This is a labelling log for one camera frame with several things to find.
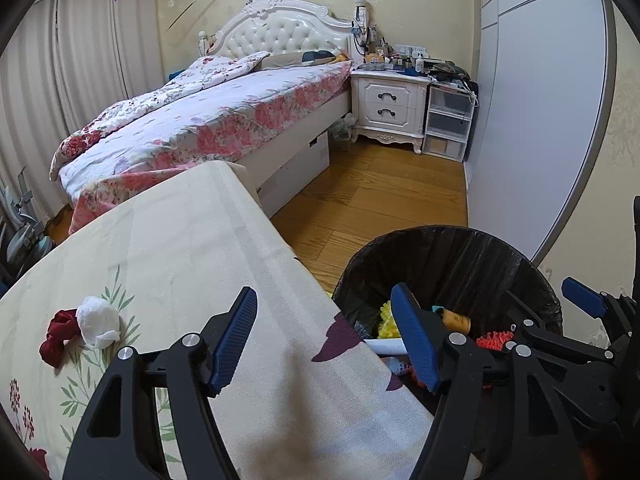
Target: silver bolt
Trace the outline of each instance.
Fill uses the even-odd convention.
[[[123,361],[129,359],[132,355],[133,348],[131,348],[130,346],[125,346],[118,351],[118,359],[122,359]]]
[[[518,345],[516,346],[516,354],[520,357],[529,357],[531,355],[531,348],[527,345]]]
[[[198,334],[187,334],[182,338],[182,344],[185,346],[196,346],[200,342]]]
[[[466,343],[466,336],[460,332],[452,332],[449,334],[449,341],[454,345],[463,345]]]

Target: headboard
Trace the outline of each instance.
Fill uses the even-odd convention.
[[[336,20],[326,7],[300,0],[253,0],[216,33],[212,56],[242,57],[329,50],[357,56],[351,22]]]

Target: blue gripper pad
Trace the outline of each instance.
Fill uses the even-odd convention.
[[[430,392],[435,392],[440,386],[437,354],[422,328],[416,308],[420,309],[412,304],[402,287],[394,286],[391,290],[391,313],[418,380],[426,384]]]
[[[232,318],[213,355],[214,372],[209,385],[216,395],[231,383],[246,340],[254,326],[255,317],[258,314],[258,297],[252,288],[247,291],[238,308],[231,314]]]
[[[562,295],[591,317],[603,317],[607,313],[602,296],[578,280],[566,278],[562,282]]]

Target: beige tablecloth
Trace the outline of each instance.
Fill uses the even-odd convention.
[[[62,478],[75,428],[118,347],[81,351],[76,342],[53,370],[38,348],[56,311],[104,295],[120,309],[120,345],[148,352],[199,332],[244,285],[257,291],[258,317],[231,385],[211,403],[240,476],[407,479],[431,415],[364,343],[344,337],[337,307],[223,162],[101,216],[0,300],[0,402],[50,476]],[[156,397],[169,470],[183,479],[168,396]]]

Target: nightstand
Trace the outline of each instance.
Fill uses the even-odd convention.
[[[424,114],[430,79],[392,72],[354,70],[351,108],[357,135],[384,144],[410,142],[422,153]]]

